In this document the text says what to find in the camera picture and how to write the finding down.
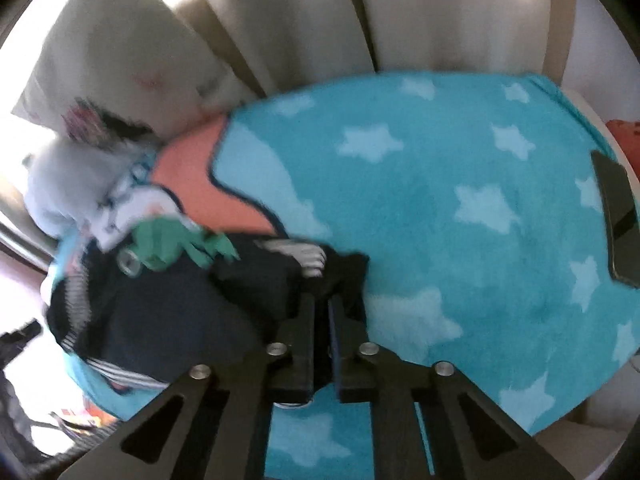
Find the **black white striped pants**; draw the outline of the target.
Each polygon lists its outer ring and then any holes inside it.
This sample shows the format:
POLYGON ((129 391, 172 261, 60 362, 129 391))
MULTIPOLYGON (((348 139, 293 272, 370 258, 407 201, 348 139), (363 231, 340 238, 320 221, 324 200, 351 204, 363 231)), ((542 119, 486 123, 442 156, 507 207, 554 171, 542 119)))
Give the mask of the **black white striped pants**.
POLYGON ((85 242, 54 286, 47 322, 109 382, 159 389, 193 365, 233 364, 270 344, 305 294, 362 289, 369 261, 311 240, 149 218, 85 242))

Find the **turquoise cartoon star blanket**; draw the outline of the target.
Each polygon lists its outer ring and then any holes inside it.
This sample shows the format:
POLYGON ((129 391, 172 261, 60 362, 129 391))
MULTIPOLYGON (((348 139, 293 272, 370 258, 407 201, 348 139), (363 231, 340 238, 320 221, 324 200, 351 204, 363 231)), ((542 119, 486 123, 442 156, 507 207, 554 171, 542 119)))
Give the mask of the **turquoise cartoon star blanket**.
POLYGON ((361 252, 376 342, 454 362, 541 430, 639 347, 639 293, 608 270, 592 151, 613 150, 537 75, 318 84, 142 159, 62 261, 66 273, 90 237, 155 217, 361 252))

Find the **white plush pillow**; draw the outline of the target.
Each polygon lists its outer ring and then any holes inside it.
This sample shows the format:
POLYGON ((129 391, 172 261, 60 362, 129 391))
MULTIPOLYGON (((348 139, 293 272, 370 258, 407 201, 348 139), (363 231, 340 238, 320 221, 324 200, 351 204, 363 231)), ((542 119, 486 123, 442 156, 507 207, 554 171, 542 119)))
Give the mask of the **white plush pillow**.
POLYGON ((101 150, 55 140, 29 166, 26 210, 44 234, 61 238, 91 218, 134 163, 154 152, 145 144, 124 143, 101 150))

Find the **black smartphone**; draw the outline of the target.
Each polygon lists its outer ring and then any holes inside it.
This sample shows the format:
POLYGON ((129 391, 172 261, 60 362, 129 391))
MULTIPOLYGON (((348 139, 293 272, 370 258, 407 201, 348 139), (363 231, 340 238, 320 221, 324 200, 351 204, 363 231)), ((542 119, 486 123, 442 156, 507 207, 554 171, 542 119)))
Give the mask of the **black smartphone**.
POLYGON ((590 156, 602 200, 608 270, 614 281, 639 288, 639 218, 626 170, 598 151, 590 156))

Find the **beige padded headboard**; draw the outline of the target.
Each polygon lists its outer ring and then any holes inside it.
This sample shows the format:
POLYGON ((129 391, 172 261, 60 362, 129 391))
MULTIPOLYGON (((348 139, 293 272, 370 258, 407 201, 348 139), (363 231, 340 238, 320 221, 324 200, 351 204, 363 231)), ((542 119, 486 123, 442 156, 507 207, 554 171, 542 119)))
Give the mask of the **beige padded headboard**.
POLYGON ((560 81, 576 0, 181 0, 176 12, 270 96, 390 70, 560 81))

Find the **white floral pillow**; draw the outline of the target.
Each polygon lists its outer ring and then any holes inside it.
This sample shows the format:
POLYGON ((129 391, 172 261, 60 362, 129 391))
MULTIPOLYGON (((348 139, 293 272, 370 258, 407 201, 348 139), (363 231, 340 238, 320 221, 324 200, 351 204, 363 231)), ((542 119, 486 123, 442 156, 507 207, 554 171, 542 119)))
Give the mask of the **white floral pillow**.
POLYGON ((13 113, 106 148, 170 139, 252 99, 163 0, 68 0, 13 113))

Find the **red orange cushion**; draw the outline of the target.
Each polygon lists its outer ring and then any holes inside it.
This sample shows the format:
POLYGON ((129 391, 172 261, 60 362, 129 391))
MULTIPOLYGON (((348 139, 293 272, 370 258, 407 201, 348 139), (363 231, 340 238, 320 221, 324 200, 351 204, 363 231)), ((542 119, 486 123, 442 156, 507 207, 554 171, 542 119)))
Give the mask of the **red orange cushion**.
POLYGON ((634 173, 640 178, 640 122, 614 119, 607 122, 606 126, 623 150, 634 173))

